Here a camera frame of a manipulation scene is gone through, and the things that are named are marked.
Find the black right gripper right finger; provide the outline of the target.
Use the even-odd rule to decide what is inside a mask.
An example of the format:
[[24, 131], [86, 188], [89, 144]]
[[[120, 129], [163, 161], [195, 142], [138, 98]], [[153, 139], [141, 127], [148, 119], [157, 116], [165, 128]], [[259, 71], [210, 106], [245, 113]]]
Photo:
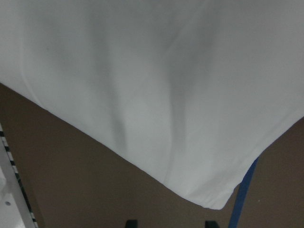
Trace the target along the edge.
[[219, 225], [216, 221], [205, 221], [205, 228], [219, 228]]

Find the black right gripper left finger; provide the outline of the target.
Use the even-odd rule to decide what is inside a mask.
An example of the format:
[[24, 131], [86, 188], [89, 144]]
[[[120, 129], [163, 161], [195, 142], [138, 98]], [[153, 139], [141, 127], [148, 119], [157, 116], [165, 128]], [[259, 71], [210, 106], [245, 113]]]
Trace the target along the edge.
[[125, 228], [138, 228], [138, 220], [130, 219], [126, 221]]

